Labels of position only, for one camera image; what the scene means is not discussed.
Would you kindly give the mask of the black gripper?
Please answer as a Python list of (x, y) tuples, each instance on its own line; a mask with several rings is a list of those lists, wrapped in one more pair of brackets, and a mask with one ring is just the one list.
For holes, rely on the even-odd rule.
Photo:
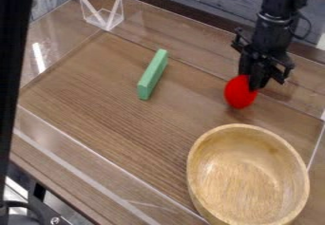
[(251, 32), (243, 28), (235, 29), (231, 47), (239, 53), (238, 74), (249, 75), (249, 89), (265, 88), (270, 79), (278, 84), (286, 82), (294, 62), (287, 53), (266, 52), (253, 46)]

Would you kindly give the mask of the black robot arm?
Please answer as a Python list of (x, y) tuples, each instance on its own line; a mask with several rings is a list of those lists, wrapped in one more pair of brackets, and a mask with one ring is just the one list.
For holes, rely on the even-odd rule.
[(295, 64), (287, 56), (291, 39), (305, 39), (295, 33), (298, 22), (309, 19), (302, 15), (301, 8), (309, 0), (262, 0), (258, 19), (253, 31), (237, 28), (237, 36), (231, 47), (239, 53), (238, 74), (247, 77), (250, 91), (265, 88), (270, 79), (283, 84)]

